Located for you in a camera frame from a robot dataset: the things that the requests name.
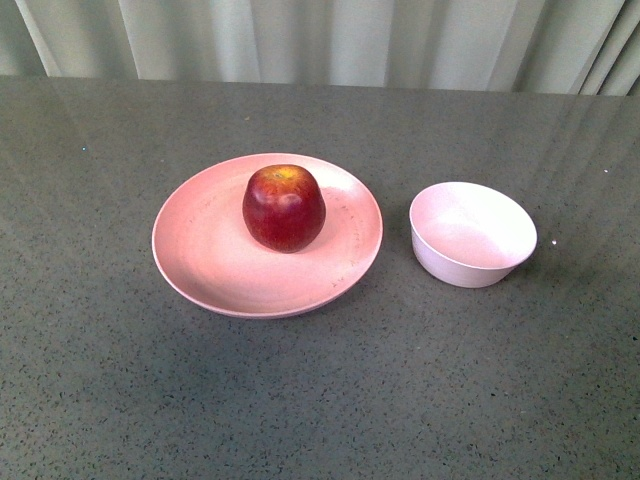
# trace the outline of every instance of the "bowl rim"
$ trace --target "bowl rim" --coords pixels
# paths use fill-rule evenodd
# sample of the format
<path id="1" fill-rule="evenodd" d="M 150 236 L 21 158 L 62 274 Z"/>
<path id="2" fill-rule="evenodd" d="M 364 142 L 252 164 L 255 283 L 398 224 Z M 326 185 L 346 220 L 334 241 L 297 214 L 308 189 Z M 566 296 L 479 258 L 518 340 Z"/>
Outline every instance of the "bowl rim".
<path id="1" fill-rule="evenodd" d="M 497 195 L 497 196 L 501 197 L 503 200 L 505 200 L 505 201 L 509 202 L 510 204 L 514 205 L 516 207 L 516 210 L 519 211 L 520 213 L 522 213 L 524 215 L 525 219 L 528 220 L 527 223 L 530 224 L 531 230 L 533 232 L 533 236 L 532 236 L 532 239 L 531 239 L 531 246 L 530 246 L 530 248 L 527 249 L 526 255 L 523 255 L 516 262 L 510 262 L 508 265 L 506 265 L 504 267 L 481 267 L 481 266 L 477 266 L 477 265 L 471 265 L 469 263 L 464 263 L 464 262 L 461 262 L 461 261 L 456 260 L 454 258 L 451 258 L 451 257 L 445 255 L 444 253 L 440 252 L 439 250 L 437 250 L 435 247 L 433 247 L 425 238 L 423 238 L 422 235 L 420 235 L 420 232 L 416 228 L 416 224 L 414 222 L 414 207 L 416 205 L 416 201 L 418 200 L 418 197 L 423 195 L 425 192 L 427 192 L 428 190 L 431 190 L 431 189 L 442 188 L 445 185 L 447 185 L 447 186 L 465 186 L 465 187 L 472 187 L 472 188 L 481 188 L 481 189 L 484 189 L 486 191 L 491 192 L 492 195 Z M 415 197 L 413 197 L 413 200 L 411 201 L 411 206 L 409 207 L 409 221 L 411 223 L 411 231 L 412 231 L 412 234 L 413 234 L 412 237 L 413 237 L 414 241 L 417 238 L 422 245 L 426 246 L 430 251 L 432 251 L 433 253 L 438 255 L 440 258 L 443 258 L 443 259 L 447 260 L 448 262 L 454 263 L 454 264 L 459 265 L 461 267 L 470 268 L 470 269 L 473 269 L 473 270 L 487 271 L 487 272 L 498 272 L 498 271 L 503 271 L 503 270 L 512 270 L 513 268 L 517 267 L 518 265 L 524 263 L 529 257 L 531 257 L 531 255 L 535 251 L 536 246 L 538 244 L 538 231 L 537 231 L 536 225 L 533 222 L 533 219 L 531 218 L 529 213 L 527 213 L 527 211 L 518 202 L 516 202 L 514 199 L 512 199 L 508 195 L 505 195 L 504 193 L 502 193 L 502 192 L 500 192 L 498 190 L 495 190 L 495 189 L 493 189 L 491 187 L 487 187 L 485 185 L 481 185 L 479 183 L 462 182 L 462 181 L 440 182 L 440 183 L 435 183 L 433 185 L 430 185 L 430 186 L 420 190 L 415 195 Z"/>

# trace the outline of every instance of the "curtain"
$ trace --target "curtain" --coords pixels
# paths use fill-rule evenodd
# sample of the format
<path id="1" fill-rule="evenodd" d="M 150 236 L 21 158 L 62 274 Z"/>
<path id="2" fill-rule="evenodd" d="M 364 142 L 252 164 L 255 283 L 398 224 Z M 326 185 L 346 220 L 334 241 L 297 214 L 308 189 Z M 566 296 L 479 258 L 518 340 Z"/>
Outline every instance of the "curtain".
<path id="1" fill-rule="evenodd" d="M 0 0 L 0 74 L 636 94 L 640 0 Z"/>

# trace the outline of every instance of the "bowl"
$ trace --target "bowl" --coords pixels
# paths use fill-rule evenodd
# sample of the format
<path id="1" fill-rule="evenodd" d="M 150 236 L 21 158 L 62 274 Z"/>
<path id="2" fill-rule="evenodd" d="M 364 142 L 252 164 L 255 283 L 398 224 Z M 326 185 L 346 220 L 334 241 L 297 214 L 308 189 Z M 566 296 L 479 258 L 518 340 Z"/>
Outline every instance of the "bowl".
<path id="1" fill-rule="evenodd" d="M 409 209 L 413 251 L 434 277 L 480 288 L 502 280 L 533 253 L 537 233 L 506 195 L 467 182 L 422 190 Z"/>

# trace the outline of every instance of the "gray countertop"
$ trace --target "gray countertop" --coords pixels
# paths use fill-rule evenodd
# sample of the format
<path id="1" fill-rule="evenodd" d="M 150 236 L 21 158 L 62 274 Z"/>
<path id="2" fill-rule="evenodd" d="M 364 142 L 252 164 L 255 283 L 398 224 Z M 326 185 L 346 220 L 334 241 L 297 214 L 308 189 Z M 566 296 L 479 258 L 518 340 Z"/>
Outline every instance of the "gray countertop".
<path id="1" fill-rule="evenodd" d="M 0 78 L 0 477 L 640 478 L 639 139 L 640 97 Z M 318 310 L 211 313 L 153 222 L 271 151 L 358 177 L 382 247 Z M 496 285 L 413 256 L 449 180 L 537 226 Z"/>

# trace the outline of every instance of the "apple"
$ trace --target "apple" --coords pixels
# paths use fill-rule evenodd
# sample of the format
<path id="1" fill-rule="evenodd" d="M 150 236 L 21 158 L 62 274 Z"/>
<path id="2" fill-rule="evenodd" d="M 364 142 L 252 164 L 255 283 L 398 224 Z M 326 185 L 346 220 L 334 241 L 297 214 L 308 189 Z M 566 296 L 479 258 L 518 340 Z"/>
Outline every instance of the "apple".
<path id="1" fill-rule="evenodd" d="M 242 216 L 251 236 L 281 253 L 309 245 L 327 214 L 318 182 L 299 165 L 268 165 L 249 179 Z"/>

